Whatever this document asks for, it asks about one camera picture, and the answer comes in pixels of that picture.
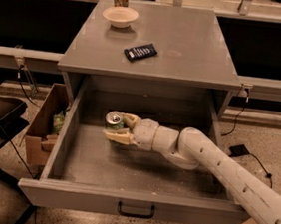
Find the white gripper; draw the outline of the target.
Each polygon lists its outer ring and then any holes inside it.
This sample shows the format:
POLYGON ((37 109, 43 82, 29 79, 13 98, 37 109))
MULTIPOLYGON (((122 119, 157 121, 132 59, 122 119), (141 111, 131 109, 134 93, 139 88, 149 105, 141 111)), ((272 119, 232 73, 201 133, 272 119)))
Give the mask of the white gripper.
POLYGON ((131 145, 134 143, 139 149, 150 151, 153 138, 160 125, 157 121, 150 120, 149 118, 141 119, 139 122, 138 120, 139 118, 136 115, 125 113, 123 121, 128 128, 106 128, 104 130, 105 137, 119 144, 131 145))

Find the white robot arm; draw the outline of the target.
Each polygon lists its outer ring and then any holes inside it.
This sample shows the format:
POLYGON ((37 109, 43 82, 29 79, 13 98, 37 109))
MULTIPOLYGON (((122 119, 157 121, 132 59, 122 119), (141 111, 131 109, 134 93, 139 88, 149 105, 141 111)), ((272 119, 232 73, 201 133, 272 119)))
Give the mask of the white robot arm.
POLYGON ((110 141, 156 151, 185 170, 202 164, 258 224, 281 224, 281 196, 197 128, 177 131, 149 118, 113 111, 106 114, 105 120, 105 137, 110 141))

